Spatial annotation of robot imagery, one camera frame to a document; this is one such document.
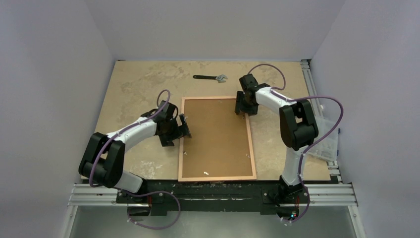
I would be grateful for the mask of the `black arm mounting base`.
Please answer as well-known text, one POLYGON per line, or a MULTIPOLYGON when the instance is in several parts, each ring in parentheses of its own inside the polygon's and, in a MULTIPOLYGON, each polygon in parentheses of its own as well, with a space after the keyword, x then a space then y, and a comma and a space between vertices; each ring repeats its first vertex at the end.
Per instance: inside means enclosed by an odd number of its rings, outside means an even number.
POLYGON ((299 207, 310 204, 308 189, 289 198, 277 198, 280 180, 178 182, 148 180, 145 189, 131 195, 120 190, 117 203, 145 205, 135 216, 164 216, 169 211, 194 212, 258 212, 294 220, 302 213, 299 207))

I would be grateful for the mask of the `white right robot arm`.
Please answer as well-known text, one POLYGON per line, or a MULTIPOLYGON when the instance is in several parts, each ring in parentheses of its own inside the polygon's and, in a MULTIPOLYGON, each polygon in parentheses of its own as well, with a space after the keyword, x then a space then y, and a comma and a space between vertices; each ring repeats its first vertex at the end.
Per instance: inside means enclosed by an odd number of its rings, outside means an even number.
POLYGON ((264 106, 279 115, 280 136, 287 151, 276 197, 289 202, 304 189, 305 149, 319 134, 311 103, 278 94, 268 84, 259 84, 252 74, 242 76, 239 82, 242 90, 236 95, 236 114, 254 116, 264 106))

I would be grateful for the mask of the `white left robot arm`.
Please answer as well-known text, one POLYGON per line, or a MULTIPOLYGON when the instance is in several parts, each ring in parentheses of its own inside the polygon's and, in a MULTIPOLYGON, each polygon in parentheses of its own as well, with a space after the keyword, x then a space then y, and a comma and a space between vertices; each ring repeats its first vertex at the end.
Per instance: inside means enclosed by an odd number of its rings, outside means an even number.
POLYGON ((125 128, 92 134, 78 173, 88 178, 91 186, 128 191, 134 202, 141 203, 148 196, 145 179, 124 170, 124 157, 132 147, 153 136, 159 137, 163 147, 174 146, 174 140, 191 136, 186 118, 176 105, 161 101, 157 109, 142 114, 125 128))

